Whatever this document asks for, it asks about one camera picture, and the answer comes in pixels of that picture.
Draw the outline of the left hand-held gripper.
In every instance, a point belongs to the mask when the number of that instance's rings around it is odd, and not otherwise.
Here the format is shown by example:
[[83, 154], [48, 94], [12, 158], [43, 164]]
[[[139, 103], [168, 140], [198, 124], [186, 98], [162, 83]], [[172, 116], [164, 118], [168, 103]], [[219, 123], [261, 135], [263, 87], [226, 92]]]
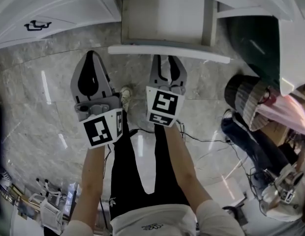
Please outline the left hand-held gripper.
[[122, 103], [119, 96], [113, 95], [109, 75], [97, 52], [88, 51], [80, 59], [70, 89], [77, 103], [74, 109], [79, 119], [78, 128], [88, 147], [115, 143], [123, 133]]

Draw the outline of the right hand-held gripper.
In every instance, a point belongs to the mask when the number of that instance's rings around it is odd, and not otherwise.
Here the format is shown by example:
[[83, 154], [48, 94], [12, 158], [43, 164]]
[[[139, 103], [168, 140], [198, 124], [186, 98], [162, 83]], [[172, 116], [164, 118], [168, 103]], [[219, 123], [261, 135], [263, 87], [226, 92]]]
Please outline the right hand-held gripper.
[[[147, 121], [171, 127], [178, 119], [185, 99], [187, 71], [177, 56], [168, 56], [171, 85], [158, 88], [146, 87]], [[154, 55], [149, 79], [150, 85], [167, 85], [161, 74], [161, 56]]]

